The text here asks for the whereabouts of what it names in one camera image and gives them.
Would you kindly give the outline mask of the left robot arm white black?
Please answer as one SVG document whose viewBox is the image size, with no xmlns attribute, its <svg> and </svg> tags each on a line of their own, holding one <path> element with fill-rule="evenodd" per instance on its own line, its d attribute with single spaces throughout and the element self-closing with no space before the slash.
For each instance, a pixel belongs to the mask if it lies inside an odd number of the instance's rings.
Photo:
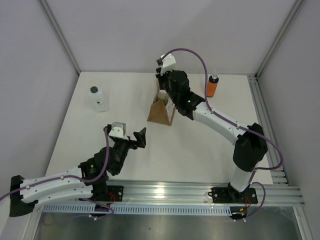
<svg viewBox="0 0 320 240">
<path fill-rule="evenodd" d="M 123 200 L 124 187 L 109 185 L 109 175 L 118 175 L 129 150 L 144 149 L 147 145 L 146 128 L 133 132 L 134 139 L 125 134 L 125 124 L 113 123 L 104 127 L 107 144 L 93 157 L 55 175 L 25 179 L 21 175 L 10 180 L 10 217 L 25 216 L 34 209 L 62 201 L 78 199 L 97 204 L 105 202 L 109 208 Z"/>
</svg>

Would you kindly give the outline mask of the green bottle white cap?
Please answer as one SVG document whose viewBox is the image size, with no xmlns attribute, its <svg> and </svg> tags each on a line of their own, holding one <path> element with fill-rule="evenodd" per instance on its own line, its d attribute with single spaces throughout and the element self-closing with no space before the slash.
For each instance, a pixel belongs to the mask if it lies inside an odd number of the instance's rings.
<svg viewBox="0 0 320 240">
<path fill-rule="evenodd" d="M 165 106 L 167 105 L 169 96 L 165 90 L 159 90 L 156 97 L 158 101 L 162 101 Z"/>
</svg>

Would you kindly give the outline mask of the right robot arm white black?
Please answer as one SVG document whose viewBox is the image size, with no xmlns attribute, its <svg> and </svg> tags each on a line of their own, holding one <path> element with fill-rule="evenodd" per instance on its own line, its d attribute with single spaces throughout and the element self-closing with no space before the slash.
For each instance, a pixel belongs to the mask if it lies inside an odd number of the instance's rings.
<svg viewBox="0 0 320 240">
<path fill-rule="evenodd" d="M 215 108 L 208 107 L 203 97 L 191 91 L 184 71 L 163 72 L 158 67 L 155 76 L 159 88 L 168 94 L 182 116 L 206 125 L 234 146 L 232 159 L 236 168 L 227 186 L 227 195 L 231 201 L 240 202 L 246 196 L 255 167 L 268 151 L 263 128 L 257 123 L 240 123 Z"/>
</svg>

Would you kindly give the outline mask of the orange bottle blue cap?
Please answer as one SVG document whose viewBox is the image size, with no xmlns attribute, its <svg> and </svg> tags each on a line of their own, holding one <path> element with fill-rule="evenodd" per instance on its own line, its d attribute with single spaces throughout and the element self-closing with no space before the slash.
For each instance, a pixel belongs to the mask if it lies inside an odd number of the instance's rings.
<svg viewBox="0 0 320 240">
<path fill-rule="evenodd" d="M 219 83 L 219 77 L 217 75 L 213 74 L 208 78 L 207 90 L 206 90 L 206 96 L 208 98 L 212 98 L 215 95 L 216 89 L 218 87 L 218 83 Z"/>
</svg>

